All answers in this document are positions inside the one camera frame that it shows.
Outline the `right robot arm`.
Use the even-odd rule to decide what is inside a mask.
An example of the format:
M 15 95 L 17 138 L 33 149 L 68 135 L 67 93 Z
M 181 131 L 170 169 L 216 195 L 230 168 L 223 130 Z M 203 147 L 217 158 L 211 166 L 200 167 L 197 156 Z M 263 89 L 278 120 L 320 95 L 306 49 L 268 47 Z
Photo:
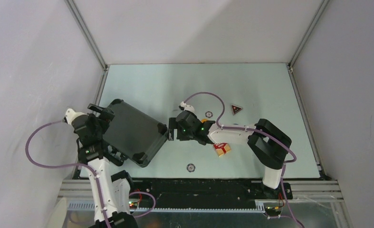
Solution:
M 291 154 L 292 140 L 267 119 L 259 119 L 254 127 L 221 125 L 216 121 L 200 121 L 190 111 L 181 111 L 169 119 L 169 140 L 197 141 L 201 145 L 233 143 L 248 146 L 264 165 L 262 194 L 269 199 L 280 192 L 286 156 Z

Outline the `black poker set case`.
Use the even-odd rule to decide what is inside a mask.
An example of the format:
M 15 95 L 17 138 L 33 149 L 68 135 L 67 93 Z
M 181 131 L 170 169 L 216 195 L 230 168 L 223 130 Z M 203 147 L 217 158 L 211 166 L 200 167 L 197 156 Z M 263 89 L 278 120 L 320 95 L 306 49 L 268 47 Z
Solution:
M 166 143 L 168 127 L 121 99 L 107 107 L 114 113 L 103 140 L 144 168 Z

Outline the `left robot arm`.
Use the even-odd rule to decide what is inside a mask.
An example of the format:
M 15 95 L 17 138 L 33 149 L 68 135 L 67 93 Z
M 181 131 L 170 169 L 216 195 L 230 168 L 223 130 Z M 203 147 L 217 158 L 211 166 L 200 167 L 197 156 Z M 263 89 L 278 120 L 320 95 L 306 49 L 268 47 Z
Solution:
M 103 133 L 114 115 L 98 108 L 103 119 L 94 114 L 76 112 L 69 108 L 65 112 L 67 124 L 78 135 L 78 160 L 86 168 L 94 200 L 94 228 L 136 228 L 136 219 L 131 215 L 128 200 L 135 193 L 135 184 L 130 175 L 122 171 L 112 175 L 109 171 L 114 157 Z

